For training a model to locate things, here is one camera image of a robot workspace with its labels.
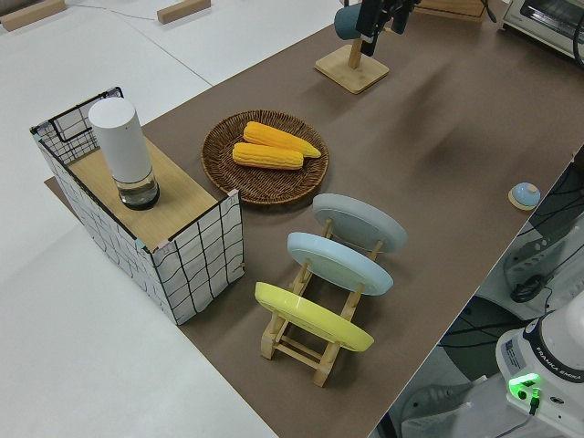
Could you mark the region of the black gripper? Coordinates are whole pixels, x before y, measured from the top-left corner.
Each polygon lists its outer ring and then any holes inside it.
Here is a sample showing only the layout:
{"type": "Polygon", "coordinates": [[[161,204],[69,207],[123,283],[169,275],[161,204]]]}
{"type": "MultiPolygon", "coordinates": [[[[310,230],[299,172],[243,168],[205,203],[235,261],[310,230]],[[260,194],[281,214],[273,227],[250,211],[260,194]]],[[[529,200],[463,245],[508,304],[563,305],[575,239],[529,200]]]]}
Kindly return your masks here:
{"type": "Polygon", "coordinates": [[[378,22],[391,22],[391,31],[402,35],[407,25],[409,13],[419,1],[406,0],[363,0],[360,3],[359,31],[361,34],[360,52],[371,57],[374,53],[378,35],[378,22]]]}

